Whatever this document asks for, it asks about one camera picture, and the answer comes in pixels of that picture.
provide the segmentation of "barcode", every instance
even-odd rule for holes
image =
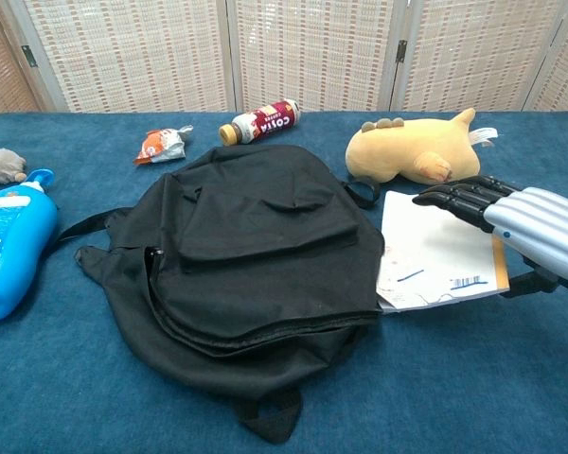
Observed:
[[[476,284],[487,284],[488,282],[481,281],[480,276],[473,276],[473,277],[463,277],[461,279],[451,279],[451,283],[453,284],[451,290],[455,290],[457,288],[474,286]]]

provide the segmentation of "blue plastic bottle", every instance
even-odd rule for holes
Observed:
[[[0,319],[19,304],[57,226],[57,207],[44,193],[53,172],[40,169],[0,190]]]

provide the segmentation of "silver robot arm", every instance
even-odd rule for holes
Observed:
[[[544,189],[520,190],[491,177],[432,186],[413,198],[418,205],[450,211],[500,237],[534,270],[512,278],[513,297],[568,288],[568,199]]]

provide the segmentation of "plastic bottle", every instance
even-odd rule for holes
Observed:
[[[248,144],[263,135],[291,128],[300,117],[296,101],[283,99],[236,116],[219,128],[219,136],[225,145]]]
[[[0,319],[23,299],[57,226],[57,207],[43,190],[53,179],[52,171],[39,169],[0,190]]]

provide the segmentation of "brown bottle cap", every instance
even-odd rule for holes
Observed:
[[[219,136],[225,145],[236,145],[238,143],[238,136],[236,130],[231,125],[223,125],[219,128]]]

